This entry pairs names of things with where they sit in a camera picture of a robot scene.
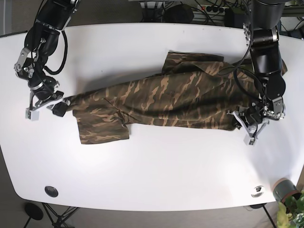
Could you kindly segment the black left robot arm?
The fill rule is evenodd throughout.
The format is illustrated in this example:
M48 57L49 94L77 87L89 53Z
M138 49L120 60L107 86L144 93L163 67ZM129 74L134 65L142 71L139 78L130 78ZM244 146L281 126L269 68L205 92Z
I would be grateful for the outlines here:
M286 84L277 24L286 1L245 0L243 3L248 15L248 21L243 25L248 45L246 54L251 56L253 72L240 67L242 59L233 67L233 77L240 91L252 102L247 108L233 111L232 115L246 131L245 144L254 145L271 120L279 121L285 116L283 94ZM259 96L245 90L237 76L239 71L254 80Z

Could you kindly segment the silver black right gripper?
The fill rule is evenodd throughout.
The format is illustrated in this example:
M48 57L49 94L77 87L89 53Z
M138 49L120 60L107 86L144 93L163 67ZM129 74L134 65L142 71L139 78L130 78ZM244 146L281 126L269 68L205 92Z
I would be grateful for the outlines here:
M69 105L62 102L62 92L55 92L58 82L47 76L43 70L35 67L26 66L16 71L17 77L26 80L30 88L29 107L26 108L26 119L38 120L39 112L43 109L49 109L53 115L64 116ZM36 97L38 102L33 105L33 99Z

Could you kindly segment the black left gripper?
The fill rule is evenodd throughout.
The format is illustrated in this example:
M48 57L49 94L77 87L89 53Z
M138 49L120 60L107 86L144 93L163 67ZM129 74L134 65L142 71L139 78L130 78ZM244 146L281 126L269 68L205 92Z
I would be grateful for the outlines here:
M238 124L246 130L244 143L254 146L269 120L279 121L284 118L285 105L280 94L276 99L270 99L266 95L257 98L252 93L247 93L247 96L250 98L247 120L244 112L228 110L227 114L234 116Z

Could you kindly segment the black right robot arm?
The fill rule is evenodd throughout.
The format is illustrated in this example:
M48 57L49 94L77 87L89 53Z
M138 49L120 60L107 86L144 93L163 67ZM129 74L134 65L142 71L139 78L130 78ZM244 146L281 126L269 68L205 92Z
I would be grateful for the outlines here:
M33 26L26 35L14 70L17 77L26 80L30 88L26 118L31 121L38 120L39 111L44 108L62 117L70 104L64 99L64 93L57 90L59 82L54 76L65 66L68 51L65 28L79 4L78 0L42 1ZM59 69L52 71L47 66L47 61L55 52L60 35L64 39L64 56Z

